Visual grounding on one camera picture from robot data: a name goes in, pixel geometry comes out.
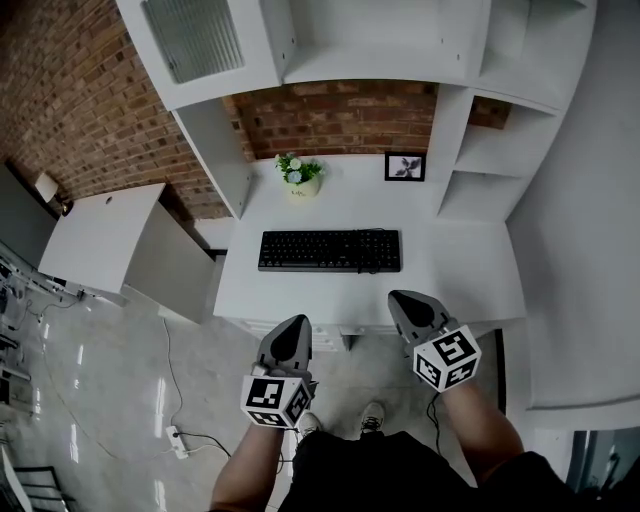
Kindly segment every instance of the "potted plant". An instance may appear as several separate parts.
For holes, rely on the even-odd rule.
[[[322,166],[315,161],[303,162],[294,153],[276,155],[276,168],[282,172],[287,193],[297,197],[314,197],[320,189]]]

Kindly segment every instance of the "shelf compartment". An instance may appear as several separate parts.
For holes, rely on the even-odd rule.
[[[453,171],[438,217],[504,222],[527,183],[511,176]]]
[[[386,78],[462,83],[480,4],[291,0],[297,49],[283,81]]]
[[[566,108],[595,7],[576,0],[493,0],[477,87]]]
[[[501,130],[467,124],[454,170],[532,176],[547,154],[560,122],[561,118],[553,114],[512,104]]]

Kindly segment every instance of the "white box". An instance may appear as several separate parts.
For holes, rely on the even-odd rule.
[[[469,327],[463,325],[415,347],[413,371],[442,393],[473,377],[481,356]]]
[[[311,393],[303,379],[245,375],[242,410],[256,425],[295,428]]]

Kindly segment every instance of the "framed picture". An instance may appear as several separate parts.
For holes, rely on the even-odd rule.
[[[426,153],[387,151],[384,154],[385,181],[424,181]]]

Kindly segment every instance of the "black keyboard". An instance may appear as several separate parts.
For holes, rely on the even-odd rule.
[[[400,272],[398,231],[265,231],[258,270]]]

